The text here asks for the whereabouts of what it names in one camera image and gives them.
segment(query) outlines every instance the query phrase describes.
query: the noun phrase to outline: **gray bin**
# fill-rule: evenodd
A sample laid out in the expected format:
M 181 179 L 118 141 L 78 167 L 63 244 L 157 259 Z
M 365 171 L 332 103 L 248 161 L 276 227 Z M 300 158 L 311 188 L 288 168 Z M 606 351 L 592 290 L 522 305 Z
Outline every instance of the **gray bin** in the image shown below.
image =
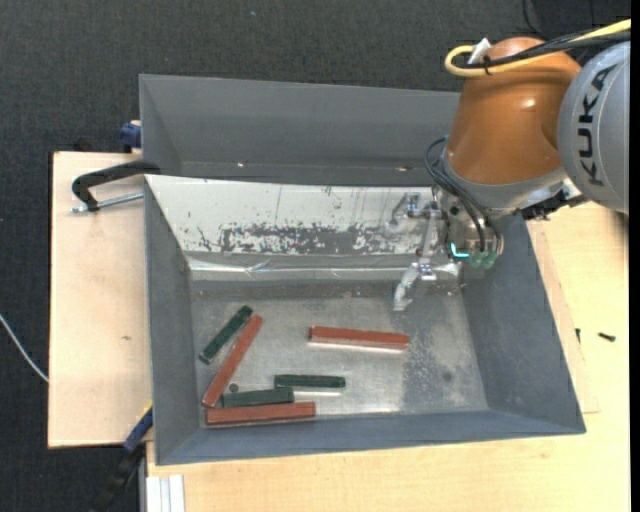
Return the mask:
M 331 233 L 340 241 L 334 255 L 265 256 L 215 244 L 225 225 L 216 219 L 233 218 L 233 208 L 268 210 L 249 184 L 247 198 L 217 210 L 216 194 L 242 190 L 238 180 L 264 182 L 274 193 L 297 190 L 275 185 L 282 183 L 316 194 L 327 185 L 342 192 L 387 187 L 389 194 L 430 185 L 422 153 L 447 133 L 456 94 L 162 76 L 142 76 L 140 90 L 145 160 L 179 176 L 145 182 L 158 464 L 584 432 L 521 218 L 500 222 L 506 249 L 493 269 L 463 273 L 462 288 L 423 283 L 406 313 L 392 312 L 392 291 L 412 255 L 341 246 L 344 233 L 361 225 L 357 215 Z M 388 208 L 381 205 L 381 219 Z M 282 227 L 277 215 L 265 217 Z M 185 230 L 199 227 L 200 243 L 185 245 Z M 247 229 L 240 223 L 238 232 Z M 304 398 L 317 402 L 316 420 L 204 425 L 199 399 L 218 363 L 206 366 L 197 355 L 243 304 L 265 323 L 234 382 L 249 390 L 269 387 L 278 372 L 344 375 L 342 394 Z M 384 354 L 309 346 L 308 327 L 323 323 L 402 331 L 410 348 Z

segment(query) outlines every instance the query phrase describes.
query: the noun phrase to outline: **wooden board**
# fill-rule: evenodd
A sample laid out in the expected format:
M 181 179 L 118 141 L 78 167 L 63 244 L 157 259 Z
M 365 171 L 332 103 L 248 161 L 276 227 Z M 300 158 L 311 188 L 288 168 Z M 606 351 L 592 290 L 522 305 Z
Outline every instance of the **wooden board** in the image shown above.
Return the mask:
M 79 204 L 70 191 L 75 176 L 135 158 L 54 158 L 51 447 L 122 442 L 151 396 L 142 204 L 69 213 Z M 139 189 L 134 179 L 96 195 Z M 212 504 L 284 512 L 627 510 L 628 257 L 615 219 L 589 204 L 529 223 L 583 408 L 597 409 L 599 398 L 600 413 L 585 417 L 586 435 L 163 467 L 154 465 L 151 445 L 149 474 L 184 474 L 189 512 Z
M 615 219 L 589 204 L 530 226 L 550 301 L 573 315 L 561 332 L 582 331 L 589 379 L 571 336 L 564 345 L 581 401 L 589 380 L 599 397 L 585 435 L 162 467 L 149 447 L 149 474 L 183 474 L 189 512 L 630 510 L 628 261 Z
M 151 399 L 142 201 L 73 214 L 71 183 L 137 155 L 60 152 L 53 160 L 50 447 L 121 443 Z M 141 190 L 131 178 L 98 199 Z

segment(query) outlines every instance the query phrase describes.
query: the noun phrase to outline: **red bar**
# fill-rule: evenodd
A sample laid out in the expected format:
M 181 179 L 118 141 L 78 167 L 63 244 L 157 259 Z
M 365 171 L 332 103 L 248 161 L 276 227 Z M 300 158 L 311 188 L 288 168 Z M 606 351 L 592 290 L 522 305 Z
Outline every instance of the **red bar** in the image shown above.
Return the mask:
M 254 425 L 265 422 L 286 422 L 313 418 L 316 415 L 314 402 L 290 404 L 251 405 L 207 409 L 207 425 L 228 427 L 232 425 Z
M 396 332 L 361 331 L 358 329 L 314 325 L 309 329 L 309 341 L 403 350 L 409 345 L 409 336 Z
M 238 368 L 240 361 L 244 357 L 244 354 L 247 352 L 247 349 L 251 345 L 253 338 L 256 337 L 260 327 L 262 326 L 262 318 L 257 315 L 252 315 L 244 329 L 238 336 L 236 344 L 231 349 L 229 356 L 222 364 L 222 368 L 213 378 L 211 384 L 209 385 L 209 389 L 202 397 L 203 405 L 207 407 L 213 407 L 216 405 L 218 399 L 222 396 L 224 389 L 227 387 L 227 384 L 233 377 L 233 374 Z

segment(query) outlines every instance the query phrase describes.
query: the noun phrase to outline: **gray floor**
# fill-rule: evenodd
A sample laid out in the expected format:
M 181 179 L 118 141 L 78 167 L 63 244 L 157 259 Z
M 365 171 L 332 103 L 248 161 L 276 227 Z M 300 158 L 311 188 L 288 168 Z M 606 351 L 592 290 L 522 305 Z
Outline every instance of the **gray floor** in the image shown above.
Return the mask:
M 0 311 L 46 369 L 49 154 L 120 151 L 139 73 L 459 90 L 441 59 L 530 33 L 518 1 L 0 2 Z M 545 36 L 630 16 L 630 0 L 533 0 Z M 114 447 L 47 450 L 46 385 L 0 334 L 0 510 L 86 510 Z M 95 411 L 87 411 L 87 421 Z M 113 510 L 136 510 L 130 488 Z

